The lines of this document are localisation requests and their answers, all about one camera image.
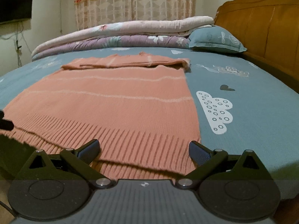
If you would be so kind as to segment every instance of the ribbed hem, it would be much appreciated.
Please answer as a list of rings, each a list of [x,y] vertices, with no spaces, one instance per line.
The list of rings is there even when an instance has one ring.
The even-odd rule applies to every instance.
[[[6,132],[5,135],[42,148],[48,154],[56,154],[67,147],[76,149],[91,139],[98,139],[101,154],[97,160],[109,163],[101,170],[107,177],[107,173],[113,171],[119,172],[121,178],[145,178],[151,174],[159,178],[161,174],[165,174],[157,173],[158,171],[185,175],[195,169],[189,158],[188,146],[191,140],[199,139],[180,139],[163,133],[111,129],[38,114],[26,115],[14,123],[14,130]]]

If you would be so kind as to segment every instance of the metal screw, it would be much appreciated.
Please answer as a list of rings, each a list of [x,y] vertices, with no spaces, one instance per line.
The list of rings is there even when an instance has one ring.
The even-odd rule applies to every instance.
[[[110,179],[102,178],[102,179],[97,179],[95,183],[99,186],[107,186],[111,183],[111,181]]]
[[[180,179],[180,180],[178,181],[178,184],[179,184],[180,186],[190,186],[190,185],[193,184],[193,181],[192,181],[191,179]]]

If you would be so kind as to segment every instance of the wall-mounted tv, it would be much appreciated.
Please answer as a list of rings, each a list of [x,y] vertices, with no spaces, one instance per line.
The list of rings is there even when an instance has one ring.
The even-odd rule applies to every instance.
[[[31,19],[32,0],[0,0],[0,24]]]

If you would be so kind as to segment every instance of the gray plastic panel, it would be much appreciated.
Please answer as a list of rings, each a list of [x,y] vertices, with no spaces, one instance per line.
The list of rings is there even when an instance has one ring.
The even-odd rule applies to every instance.
[[[16,218],[11,224],[41,224]],[[169,180],[119,180],[97,190],[78,212],[52,224],[231,224],[206,211],[192,191],[179,190]],[[271,219],[255,224],[275,224]]]

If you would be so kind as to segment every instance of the circular base plate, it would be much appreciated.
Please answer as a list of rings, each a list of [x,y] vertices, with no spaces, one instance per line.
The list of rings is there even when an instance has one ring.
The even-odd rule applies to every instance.
[[[79,209],[89,197],[84,179],[14,180],[8,201],[20,216],[31,220],[53,220]]]
[[[200,185],[198,193],[208,211],[237,222],[271,216],[280,200],[273,180],[207,179]]]

